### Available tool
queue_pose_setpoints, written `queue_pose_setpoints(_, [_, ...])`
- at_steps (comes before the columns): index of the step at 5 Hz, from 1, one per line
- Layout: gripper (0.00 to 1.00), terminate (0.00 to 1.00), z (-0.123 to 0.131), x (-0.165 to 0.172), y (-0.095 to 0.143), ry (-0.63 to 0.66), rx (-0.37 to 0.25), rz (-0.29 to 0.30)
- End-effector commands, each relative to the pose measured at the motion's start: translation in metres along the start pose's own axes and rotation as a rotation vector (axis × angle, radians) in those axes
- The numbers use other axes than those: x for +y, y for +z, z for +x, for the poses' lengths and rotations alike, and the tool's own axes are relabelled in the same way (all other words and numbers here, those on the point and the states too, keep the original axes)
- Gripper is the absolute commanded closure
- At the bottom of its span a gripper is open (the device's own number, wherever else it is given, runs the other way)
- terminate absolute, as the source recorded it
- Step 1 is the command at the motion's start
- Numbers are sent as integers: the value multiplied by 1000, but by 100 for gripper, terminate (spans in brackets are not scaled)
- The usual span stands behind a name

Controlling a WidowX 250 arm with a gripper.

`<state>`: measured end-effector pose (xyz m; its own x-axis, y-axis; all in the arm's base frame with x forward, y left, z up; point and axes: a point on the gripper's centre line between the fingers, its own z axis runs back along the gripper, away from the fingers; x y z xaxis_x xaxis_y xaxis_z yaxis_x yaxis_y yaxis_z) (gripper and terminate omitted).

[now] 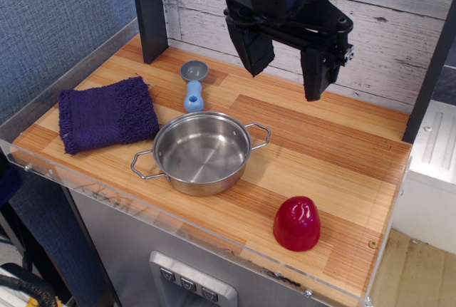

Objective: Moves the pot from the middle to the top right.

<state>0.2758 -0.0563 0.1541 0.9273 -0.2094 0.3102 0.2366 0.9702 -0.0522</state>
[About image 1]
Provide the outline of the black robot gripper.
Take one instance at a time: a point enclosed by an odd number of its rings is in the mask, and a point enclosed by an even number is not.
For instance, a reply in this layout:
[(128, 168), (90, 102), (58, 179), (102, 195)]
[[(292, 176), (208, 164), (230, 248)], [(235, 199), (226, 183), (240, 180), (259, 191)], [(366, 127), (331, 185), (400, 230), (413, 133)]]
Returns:
[(229, 36), (246, 70), (257, 76), (274, 60), (273, 41), (302, 50), (309, 102), (320, 100), (353, 58), (348, 42), (353, 22), (329, 0), (225, 1)]

